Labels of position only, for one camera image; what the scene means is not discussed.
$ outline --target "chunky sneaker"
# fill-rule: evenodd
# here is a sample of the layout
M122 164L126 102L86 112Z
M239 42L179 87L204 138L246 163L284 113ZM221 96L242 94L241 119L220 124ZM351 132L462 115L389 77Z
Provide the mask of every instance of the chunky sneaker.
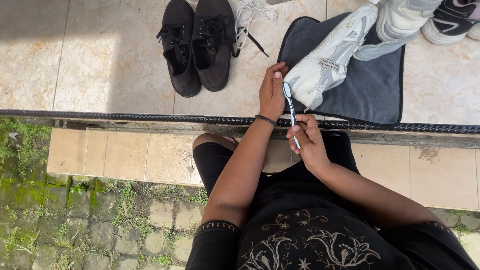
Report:
M467 36L474 40L480 40L480 24L476 24L467 32Z
M323 92L341 84L352 55L365 41L377 19L378 9L365 5L348 15L332 32L287 74L292 96L307 109L323 102Z
M414 35L433 17L442 0L382 0L378 8L377 35L383 42Z
M202 85L222 90L228 82L235 43L235 16L228 0L199 0L195 10L192 51Z
M454 44L480 22L480 1L445 0L434 14L422 27L423 34L437 45Z
M194 16L187 1L172 0L165 8L162 29L156 36L162 41L173 88L185 98L197 95L202 88L190 46Z

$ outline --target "tile floor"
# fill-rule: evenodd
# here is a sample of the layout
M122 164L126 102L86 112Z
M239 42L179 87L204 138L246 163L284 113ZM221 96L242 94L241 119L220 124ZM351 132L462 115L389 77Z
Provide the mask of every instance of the tile floor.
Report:
M296 18L323 21L369 3L294 0L266 5L278 12L277 21L257 13L251 34L270 57L249 41L232 61L224 90L203 89L194 98L182 98L170 84L155 39L168 1L0 2L0 109L251 117L258 111L263 71L276 62ZM239 1L229 1L233 10L240 7ZM195 9L198 1L189 2ZM480 42L469 38L435 46L419 33L405 55L402 122L479 125L478 48Z
M49 173L202 186L194 135L53 129ZM427 206L480 210L480 149L353 144L360 173ZM264 172L300 161L288 141L268 144Z

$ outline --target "forearm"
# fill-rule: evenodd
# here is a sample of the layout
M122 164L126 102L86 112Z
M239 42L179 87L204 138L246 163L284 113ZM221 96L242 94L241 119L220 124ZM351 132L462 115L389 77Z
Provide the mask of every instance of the forearm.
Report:
M259 119L250 126L215 184L205 208L205 220L221 215L222 209L230 209L230 213L225 211L232 219L228 221L241 225L258 186L273 128L271 123Z
M442 223L424 206L337 164L315 174L336 194L363 209L379 228Z

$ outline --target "step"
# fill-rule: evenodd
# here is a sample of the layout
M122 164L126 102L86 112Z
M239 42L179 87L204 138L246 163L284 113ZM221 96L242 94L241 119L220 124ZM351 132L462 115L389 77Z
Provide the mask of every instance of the step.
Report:
M192 158L197 135L54 128L48 172L203 186ZM352 144L360 173L425 206L480 211L480 149ZM264 172L299 162L270 140Z

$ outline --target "knee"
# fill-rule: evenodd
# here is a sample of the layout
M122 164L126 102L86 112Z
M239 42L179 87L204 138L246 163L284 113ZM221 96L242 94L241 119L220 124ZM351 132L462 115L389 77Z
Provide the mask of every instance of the knee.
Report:
M200 136L198 136L195 141L193 142L193 149L195 149L197 146L200 144L204 143L218 143L219 140L224 139L222 136L211 134L211 133L205 133Z

